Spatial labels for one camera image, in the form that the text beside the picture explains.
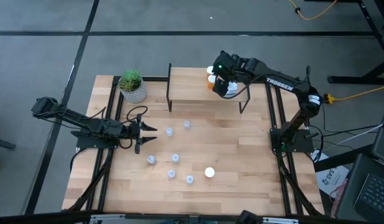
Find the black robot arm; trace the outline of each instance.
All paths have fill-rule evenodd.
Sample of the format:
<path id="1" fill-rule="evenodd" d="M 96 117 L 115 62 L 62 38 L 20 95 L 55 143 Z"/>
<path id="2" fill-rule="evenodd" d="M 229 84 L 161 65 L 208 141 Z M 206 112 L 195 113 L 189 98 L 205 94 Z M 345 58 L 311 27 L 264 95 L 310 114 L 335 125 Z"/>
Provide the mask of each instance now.
<path id="1" fill-rule="evenodd" d="M 268 68 L 255 58 L 240 58 L 221 51 L 213 64 L 213 73 L 217 76 L 213 91 L 222 97 L 228 91 L 229 82 L 242 82 L 245 85 L 253 82 L 266 82 L 294 93 L 297 96 L 300 110 L 290 122 L 283 124 L 279 130 L 280 141 L 284 144 L 294 144 L 299 127 L 316 116 L 322 104 L 322 97 L 311 86 L 308 76 L 304 80 L 300 80 L 285 75 Z"/>
<path id="2" fill-rule="evenodd" d="M 141 114 L 135 119 L 127 121 L 129 125 L 113 119 L 90 118 L 76 111 L 70 110 L 56 99 L 43 97 L 31 109 L 32 115 L 39 119 L 57 118 L 66 121 L 80 128 L 79 131 L 71 133 L 78 138 L 77 147 L 79 148 L 117 148 L 120 139 L 136 140 L 135 153 L 139 154 L 140 145 L 155 139 L 156 137 L 141 137 L 141 130 L 157 131 L 141 121 Z"/>

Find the wooden table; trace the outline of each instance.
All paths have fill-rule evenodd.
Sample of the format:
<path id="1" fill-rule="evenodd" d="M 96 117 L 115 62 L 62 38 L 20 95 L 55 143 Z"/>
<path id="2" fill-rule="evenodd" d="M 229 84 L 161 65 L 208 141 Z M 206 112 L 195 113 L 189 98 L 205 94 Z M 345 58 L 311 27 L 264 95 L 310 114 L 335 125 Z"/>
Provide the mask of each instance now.
<path id="1" fill-rule="evenodd" d="M 113 76 L 96 77 L 87 115 L 107 105 L 112 79 Z M 141 105 L 149 111 L 143 121 L 158 131 L 143 135 L 158 138 L 143 145 L 140 154 L 133 149 L 115 150 L 105 212 L 239 215 L 242 210 L 248 210 L 257 215 L 285 215 L 278 166 L 269 141 L 271 123 L 264 85 L 251 86 L 250 106 L 240 114 L 236 107 L 221 101 L 180 102 L 173 105 L 170 113 L 167 83 L 146 84 L 148 97 Z M 112 118 L 118 96 L 117 90 Z M 282 96 L 286 118 L 290 120 L 299 109 L 297 99 L 283 91 Z M 123 103 L 122 121 L 134 106 Z M 185 120 L 190 121 L 190 130 L 184 129 Z M 166 136 L 167 127 L 174 130 L 171 138 Z M 87 149 L 75 159 L 63 208 L 71 206 L 90 183 L 96 152 Z M 175 153 L 180 157 L 178 164 L 171 161 Z M 148 164 L 148 155 L 156 157 L 156 165 Z M 300 188 L 315 208 L 323 212 L 310 158 L 299 153 L 293 155 Z M 212 179 L 205 178 L 206 167 L 215 169 Z M 170 169 L 177 172 L 174 180 L 167 178 Z M 194 176 L 193 185 L 187 185 L 187 175 Z M 290 186 L 288 189 L 292 211 L 296 212 L 293 191 Z M 99 193 L 98 186 L 93 208 L 97 207 Z"/>
<path id="2" fill-rule="evenodd" d="M 248 101 L 250 100 L 250 89 L 246 89 L 246 91 L 232 99 L 224 99 L 208 88 L 206 70 L 206 68 L 178 68 L 171 67 L 171 65 L 169 66 L 169 111 L 171 112 L 172 102 L 222 101 L 225 104 L 229 104 L 231 102 L 239 102 L 240 113 L 242 113 Z M 237 83 L 237 92 L 239 92 L 244 87 L 244 84 Z"/>

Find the floor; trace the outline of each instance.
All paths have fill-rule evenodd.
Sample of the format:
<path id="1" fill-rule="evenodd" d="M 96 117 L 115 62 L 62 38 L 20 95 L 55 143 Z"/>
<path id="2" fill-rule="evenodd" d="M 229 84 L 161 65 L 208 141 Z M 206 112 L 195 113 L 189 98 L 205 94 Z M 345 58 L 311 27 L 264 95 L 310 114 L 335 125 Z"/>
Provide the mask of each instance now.
<path id="1" fill-rule="evenodd" d="M 84 31 L 93 2 L 0 0 L 0 31 Z M 306 16 L 317 14 L 329 4 L 295 2 Z M 380 29 L 383 21 L 378 9 L 371 0 L 364 3 Z M 304 21 L 286 0 L 100 0 L 90 29 L 370 31 L 355 3 L 337 3 L 319 19 Z M 320 93 L 336 97 L 378 86 L 328 84 L 328 75 L 361 76 L 384 61 L 383 50 L 371 37 L 89 36 L 82 58 L 80 54 L 76 57 L 85 40 L 80 35 L 0 36 L 0 138 L 17 144 L 15 150 L 0 148 L 0 216 L 23 213 L 48 143 L 52 124 L 31 116 L 35 99 L 61 99 L 73 64 L 79 59 L 67 106 L 81 113 L 87 110 L 95 75 L 121 75 L 127 69 L 138 69 L 145 76 L 165 76 L 168 63 L 206 67 L 221 50 L 259 58 L 269 67 L 293 76 L 303 77 L 306 65 L 310 65 L 312 85 Z M 329 130 L 378 124 L 384 112 L 384 91 L 326 105 L 325 112 Z M 321 129 L 322 115 L 321 112 L 311 122 Z M 347 134 L 340 134 L 326 140 L 338 142 L 346 137 Z M 368 134 L 351 141 L 349 146 L 364 146 L 374 137 L 375 134 Z M 75 143 L 70 131 L 61 128 L 35 212 L 60 210 Z M 331 156 L 346 150 L 349 149 L 333 147 L 325 153 Z"/>

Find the bottle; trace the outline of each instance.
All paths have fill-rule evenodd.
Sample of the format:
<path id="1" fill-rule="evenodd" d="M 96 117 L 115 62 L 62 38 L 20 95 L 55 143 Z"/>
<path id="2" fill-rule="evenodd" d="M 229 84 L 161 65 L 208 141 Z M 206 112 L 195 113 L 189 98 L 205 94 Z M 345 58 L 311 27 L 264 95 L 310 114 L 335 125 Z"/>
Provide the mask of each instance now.
<path id="1" fill-rule="evenodd" d="M 208 66 L 207 67 L 207 80 L 208 80 L 208 88 L 212 89 L 214 84 L 215 84 L 215 75 L 212 72 L 213 66 Z"/>

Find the small white cup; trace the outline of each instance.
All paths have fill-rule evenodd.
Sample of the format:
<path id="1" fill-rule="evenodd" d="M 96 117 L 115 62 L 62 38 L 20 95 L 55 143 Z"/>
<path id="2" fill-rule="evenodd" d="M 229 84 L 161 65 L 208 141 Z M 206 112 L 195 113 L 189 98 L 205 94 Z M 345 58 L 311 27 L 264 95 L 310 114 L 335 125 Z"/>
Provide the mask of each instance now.
<path id="1" fill-rule="evenodd" d="M 174 178 L 175 178 L 175 171 L 173 171 L 173 170 L 169 170 L 169 171 L 168 171 L 168 178 L 170 178 L 170 179 L 174 179 Z"/>
<path id="2" fill-rule="evenodd" d="M 148 156 L 148 162 L 153 165 L 156 163 L 156 159 L 154 158 L 154 156 Z"/>
<path id="3" fill-rule="evenodd" d="M 184 127 L 186 130 L 190 129 L 190 121 L 184 121 Z"/>
<path id="4" fill-rule="evenodd" d="M 167 136 L 171 137 L 173 135 L 174 135 L 174 133 L 172 132 L 172 128 L 167 128 Z"/>
<path id="5" fill-rule="evenodd" d="M 191 175 L 188 175 L 188 176 L 186 177 L 186 182 L 187 182 L 188 184 L 193 184 L 193 181 L 194 181 L 194 178 L 193 178 Z"/>
<path id="6" fill-rule="evenodd" d="M 179 162 L 179 156 L 178 156 L 178 154 L 174 154 L 174 155 L 172 155 L 172 161 L 175 162 L 175 163 L 178 163 L 178 162 Z"/>
<path id="7" fill-rule="evenodd" d="M 208 178 L 211 178 L 215 175 L 215 170 L 212 167 L 208 167 L 205 169 L 204 175 Z"/>

